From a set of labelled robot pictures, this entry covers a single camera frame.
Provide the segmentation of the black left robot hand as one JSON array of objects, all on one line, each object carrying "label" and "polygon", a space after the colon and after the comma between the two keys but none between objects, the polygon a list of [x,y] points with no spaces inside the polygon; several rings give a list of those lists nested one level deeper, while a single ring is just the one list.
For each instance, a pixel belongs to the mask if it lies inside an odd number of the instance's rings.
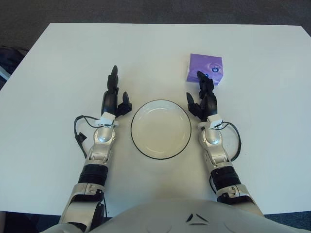
[{"label": "black left robot hand", "polygon": [[123,93],[122,103],[118,104],[118,82],[118,67],[114,65],[111,74],[108,75],[107,90],[103,96],[101,115],[108,112],[118,118],[132,111],[132,104],[127,92]]}]

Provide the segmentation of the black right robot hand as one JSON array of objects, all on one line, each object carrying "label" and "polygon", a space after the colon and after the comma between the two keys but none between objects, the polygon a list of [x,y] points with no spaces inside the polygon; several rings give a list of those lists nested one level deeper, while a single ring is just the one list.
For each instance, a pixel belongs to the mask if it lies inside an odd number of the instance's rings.
[{"label": "black right robot hand", "polygon": [[207,121],[209,116],[217,114],[217,99],[213,93],[213,80],[201,71],[197,71],[197,77],[199,79],[199,98],[201,102],[199,104],[195,103],[192,95],[187,92],[188,110],[204,122]]}]

